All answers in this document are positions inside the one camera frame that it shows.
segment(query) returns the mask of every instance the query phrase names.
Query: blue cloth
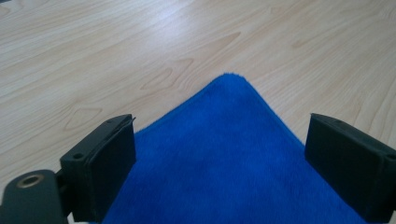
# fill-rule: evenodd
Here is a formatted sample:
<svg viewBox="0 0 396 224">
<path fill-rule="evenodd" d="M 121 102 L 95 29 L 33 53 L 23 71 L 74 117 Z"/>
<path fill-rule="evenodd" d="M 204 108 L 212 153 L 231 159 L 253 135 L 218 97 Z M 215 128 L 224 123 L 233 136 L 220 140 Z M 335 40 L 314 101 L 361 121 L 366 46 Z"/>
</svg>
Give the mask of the blue cloth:
<svg viewBox="0 0 396 224">
<path fill-rule="evenodd" d="M 136 133 L 135 146 L 106 224 L 365 223 L 240 76 L 216 78 Z"/>
</svg>

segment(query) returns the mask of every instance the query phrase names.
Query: wood grain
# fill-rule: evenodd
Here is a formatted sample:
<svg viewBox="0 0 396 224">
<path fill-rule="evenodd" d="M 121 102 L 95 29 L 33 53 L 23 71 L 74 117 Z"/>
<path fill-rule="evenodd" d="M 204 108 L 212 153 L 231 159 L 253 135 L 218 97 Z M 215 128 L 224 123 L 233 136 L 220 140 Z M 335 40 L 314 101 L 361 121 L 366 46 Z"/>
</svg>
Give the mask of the wood grain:
<svg viewBox="0 0 396 224">
<path fill-rule="evenodd" d="M 396 1 L 0 4 L 0 190 L 102 121 L 140 130 L 224 72 L 304 142 L 310 113 L 396 148 Z"/>
</svg>

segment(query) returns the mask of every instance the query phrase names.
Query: wooden surface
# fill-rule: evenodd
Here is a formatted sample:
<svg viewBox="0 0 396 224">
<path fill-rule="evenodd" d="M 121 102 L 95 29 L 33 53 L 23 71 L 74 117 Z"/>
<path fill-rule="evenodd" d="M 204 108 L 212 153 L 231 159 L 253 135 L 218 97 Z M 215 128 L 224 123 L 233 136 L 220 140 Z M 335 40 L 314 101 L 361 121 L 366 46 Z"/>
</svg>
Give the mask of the wooden surface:
<svg viewBox="0 0 396 224">
<path fill-rule="evenodd" d="M 304 142 L 311 112 L 396 148 L 396 1 L 61 1 L 0 5 L 0 190 L 102 121 L 138 131 L 224 72 Z"/>
</svg>

